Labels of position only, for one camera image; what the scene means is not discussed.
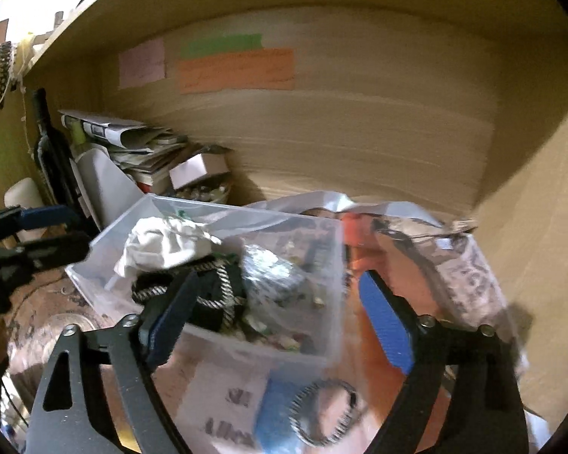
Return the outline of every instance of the green paper strip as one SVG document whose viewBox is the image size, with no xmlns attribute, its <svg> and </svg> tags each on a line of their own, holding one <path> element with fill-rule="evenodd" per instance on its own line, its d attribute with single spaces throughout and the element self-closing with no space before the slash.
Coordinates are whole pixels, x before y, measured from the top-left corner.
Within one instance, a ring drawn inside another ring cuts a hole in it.
<svg viewBox="0 0 568 454">
<path fill-rule="evenodd" d="M 262 37 L 261 34 L 232 34 L 210 39 L 198 39 L 183 47 L 181 57 L 184 60 L 195 60 L 212 54 L 262 50 Z"/>
</svg>

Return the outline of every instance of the white cylindrical object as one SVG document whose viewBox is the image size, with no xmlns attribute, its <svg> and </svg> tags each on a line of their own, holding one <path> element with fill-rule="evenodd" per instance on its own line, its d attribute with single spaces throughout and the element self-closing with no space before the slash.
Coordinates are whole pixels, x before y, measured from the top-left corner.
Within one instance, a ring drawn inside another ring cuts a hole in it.
<svg viewBox="0 0 568 454">
<path fill-rule="evenodd" d="M 39 208 L 44 206 L 40 191 L 31 177 L 21 179 L 4 193 L 4 206 L 17 206 L 21 208 Z M 46 228 L 34 230 L 20 230 L 17 236 L 21 242 L 40 239 Z"/>
</svg>

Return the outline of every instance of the plastic container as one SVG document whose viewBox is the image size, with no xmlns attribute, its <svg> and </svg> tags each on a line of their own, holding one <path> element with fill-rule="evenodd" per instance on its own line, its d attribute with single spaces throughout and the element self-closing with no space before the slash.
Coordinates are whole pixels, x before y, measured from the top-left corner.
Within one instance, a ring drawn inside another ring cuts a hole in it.
<svg viewBox="0 0 568 454">
<path fill-rule="evenodd" d="M 70 279 L 96 312 L 114 321 L 126 314 L 141 312 L 141 306 L 131 299 L 132 280 L 116 275 L 114 265 L 130 230 L 140 218 L 176 214 L 177 210 L 185 210 L 193 220 L 207 223 L 207 230 L 222 240 L 220 252 L 240 253 L 244 243 L 258 244 L 299 264 L 325 289 L 325 306 L 320 311 L 320 332 L 314 340 L 314 354 L 275 350 L 191 324 L 186 324 L 183 334 L 195 338 L 184 336 L 185 348 L 213 349 L 208 341 L 240 360 L 270 360 L 273 370 L 281 370 L 288 380 L 299 374 L 303 380 L 319 375 L 337 360 L 342 337 L 345 265 L 343 228 L 336 219 L 145 195 L 91 243 L 85 261 L 66 268 Z"/>
</svg>

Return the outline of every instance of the pink paper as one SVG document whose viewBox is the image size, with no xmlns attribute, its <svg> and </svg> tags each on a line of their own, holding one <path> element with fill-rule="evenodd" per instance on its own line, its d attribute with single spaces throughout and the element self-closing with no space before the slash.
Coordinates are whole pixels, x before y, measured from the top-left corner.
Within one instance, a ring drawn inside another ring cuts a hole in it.
<svg viewBox="0 0 568 454">
<path fill-rule="evenodd" d="M 118 56 L 120 87 L 140 87 L 146 83 L 165 78 L 164 40 L 159 37 L 146 41 Z"/>
</svg>

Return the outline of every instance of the small cardboard box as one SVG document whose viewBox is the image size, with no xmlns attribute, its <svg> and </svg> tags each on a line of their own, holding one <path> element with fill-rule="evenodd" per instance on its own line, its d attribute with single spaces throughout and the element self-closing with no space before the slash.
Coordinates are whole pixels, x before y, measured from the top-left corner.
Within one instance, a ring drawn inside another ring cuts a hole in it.
<svg viewBox="0 0 568 454">
<path fill-rule="evenodd" d="M 170 170 L 174 189 L 183 188 L 217 174 L 228 173 L 223 154 L 197 154 Z"/>
</svg>

